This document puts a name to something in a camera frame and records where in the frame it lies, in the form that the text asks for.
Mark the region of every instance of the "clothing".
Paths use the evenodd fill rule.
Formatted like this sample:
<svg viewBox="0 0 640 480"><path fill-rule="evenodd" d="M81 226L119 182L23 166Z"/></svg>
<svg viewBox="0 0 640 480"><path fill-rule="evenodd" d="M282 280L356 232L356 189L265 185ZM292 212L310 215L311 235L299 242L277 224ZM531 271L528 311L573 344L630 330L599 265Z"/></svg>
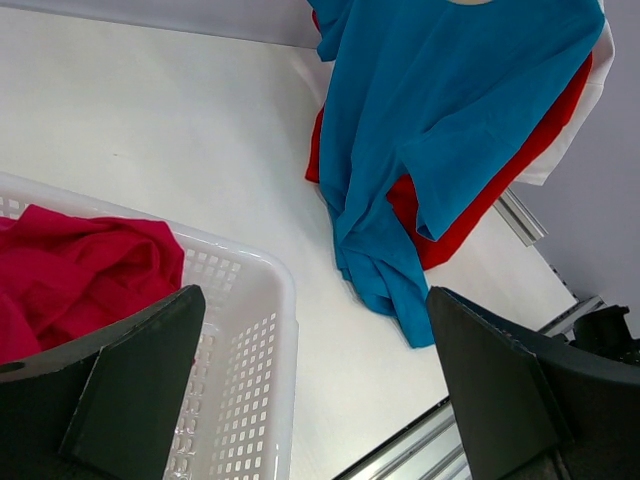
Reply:
<svg viewBox="0 0 640 480"><path fill-rule="evenodd" d="M320 145L336 263L411 346L432 344L424 274L386 193L410 175L417 231L439 239L567 86L602 11L595 0L311 4L318 53L336 60Z"/></svg>
<svg viewBox="0 0 640 480"><path fill-rule="evenodd" d="M599 3L604 11L603 0L599 0ZM609 70L611 70L611 65L615 58L613 35L609 22L606 20L602 34L593 47L592 56L593 66L574 115L553 143L518 175L516 178L518 182L543 185L567 153L582 124L600 100L605 80L609 75Z"/></svg>
<svg viewBox="0 0 640 480"><path fill-rule="evenodd" d="M554 102L544 118L529 135L527 141L518 153L491 179L482 192L473 200L465 211L453 222L451 227L437 241L421 236L415 228L418 214L418 199L409 175L403 175L393 185L387 200L393 206L398 220L411 236L418 251L420 264L424 270L437 267L447 262L460 248L482 216L491 208L496 200L514 181L516 176L531 162L534 162L558 137L563 128L573 118L573 113L585 88L587 78L591 72L592 55L582 64L573 76L569 85ZM316 117L316 123L311 137L311 154L305 178L311 182L320 181L320 133L322 131L322 117L324 108Z"/></svg>
<svg viewBox="0 0 640 480"><path fill-rule="evenodd" d="M184 252L163 222L0 218L0 364L81 337L177 291Z"/></svg>

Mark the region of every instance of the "white cloth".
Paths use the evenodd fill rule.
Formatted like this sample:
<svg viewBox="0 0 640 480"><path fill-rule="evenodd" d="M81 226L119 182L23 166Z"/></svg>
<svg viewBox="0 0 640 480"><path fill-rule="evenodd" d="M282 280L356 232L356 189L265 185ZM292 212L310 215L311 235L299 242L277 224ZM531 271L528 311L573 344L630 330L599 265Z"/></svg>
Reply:
<svg viewBox="0 0 640 480"><path fill-rule="evenodd" d="M540 154L527 168L525 168L516 178L517 182L529 183L532 185L543 185L551 172L558 166L562 157L571 146L571 142L578 134L593 108L600 100L604 90L604 82L609 75L611 64L615 57L615 45L611 27L607 21L602 30L598 42L593 47L593 65L591 73L587 79L584 91L580 96L576 110L571 116L569 123L562 129L560 135L549 147Z"/></svg>

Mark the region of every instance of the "perforated basket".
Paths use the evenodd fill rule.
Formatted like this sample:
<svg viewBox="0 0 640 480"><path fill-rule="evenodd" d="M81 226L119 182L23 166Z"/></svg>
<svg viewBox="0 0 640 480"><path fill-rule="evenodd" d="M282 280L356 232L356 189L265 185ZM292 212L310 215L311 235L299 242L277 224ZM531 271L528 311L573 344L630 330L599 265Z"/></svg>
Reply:
<svg viewBox="0 0 640 480"><path fill-rule="evenodd" d="M29 204L154 219L0 173L0 216L18 218ZM184 284L202 287L207 312L164 478L286 479L298 342L292 279L263 253L167 223L186 252Z"/></svg>

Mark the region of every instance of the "gray wall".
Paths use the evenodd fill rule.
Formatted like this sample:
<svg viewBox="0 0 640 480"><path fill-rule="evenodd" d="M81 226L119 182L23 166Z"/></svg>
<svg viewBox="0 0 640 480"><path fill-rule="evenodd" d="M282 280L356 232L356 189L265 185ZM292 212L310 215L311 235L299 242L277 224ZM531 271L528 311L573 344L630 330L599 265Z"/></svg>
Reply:
<svg viewBox="0 0 640 480"><path fill-rule="evenodd" d="M600 103L547 183L513 190L549 231L538 249L569 287L628 304L640 336L640 1L605 8L616 59Z"/></svg>
<svg viewBox="0 0 640 480"><path fill-rule="evenodd" d="M0 5L310 48L319 39L306 0L0 0Z"/></svg>

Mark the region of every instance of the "blue cloth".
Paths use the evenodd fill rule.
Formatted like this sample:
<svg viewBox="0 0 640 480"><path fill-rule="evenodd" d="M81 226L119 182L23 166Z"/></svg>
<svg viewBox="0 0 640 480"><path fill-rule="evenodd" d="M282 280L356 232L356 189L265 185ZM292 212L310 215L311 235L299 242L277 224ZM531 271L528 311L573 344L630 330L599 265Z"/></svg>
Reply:
<svg viewBox="0 0 640 480"><path fill-rule="evenodd" d="M410 174L418 231L438 239L564 90L603 13L597 0L310 3L318 53L336 60L320 190L338 268L371 310L398 319L412 347L430 345L424 273L386 193Z"/></svg>

